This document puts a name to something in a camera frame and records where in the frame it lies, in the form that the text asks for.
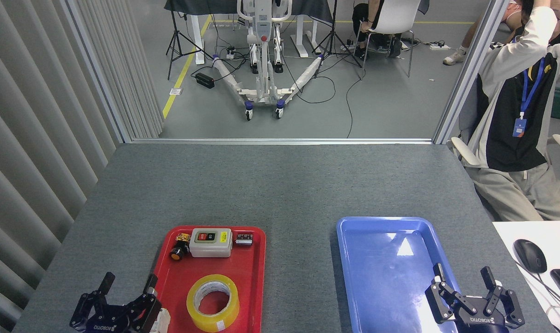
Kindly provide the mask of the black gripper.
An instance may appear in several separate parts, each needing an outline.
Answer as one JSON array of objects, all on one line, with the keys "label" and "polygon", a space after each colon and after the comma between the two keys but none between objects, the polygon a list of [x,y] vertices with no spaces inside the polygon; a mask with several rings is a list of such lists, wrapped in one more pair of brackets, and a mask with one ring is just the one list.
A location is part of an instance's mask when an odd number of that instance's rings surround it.
[{"label": "black gripper", "polygon": [[106,302],[114,280],[115,274],[107,272],[98,289],[81,295],[70,327],[84,333],[134,333],[152,329],[162,308],[155,290],[157,276],[149,274],[142,295],[125,306],[111,306]]},{"label": "black gripper", "polygon": [[[478,309],[478,312],[466,296],[446,282],[441,263],[433,266],[433,272],[435,276],[425,290],[425,296],[437,324],[455,321],[458,333],[508,333],[510,329],[525,324],[517,294],[495,280],[489,266],[481,269],[488,294],[484,308]],[[499,302],[502,302],[505,314],[497,310]]]}]

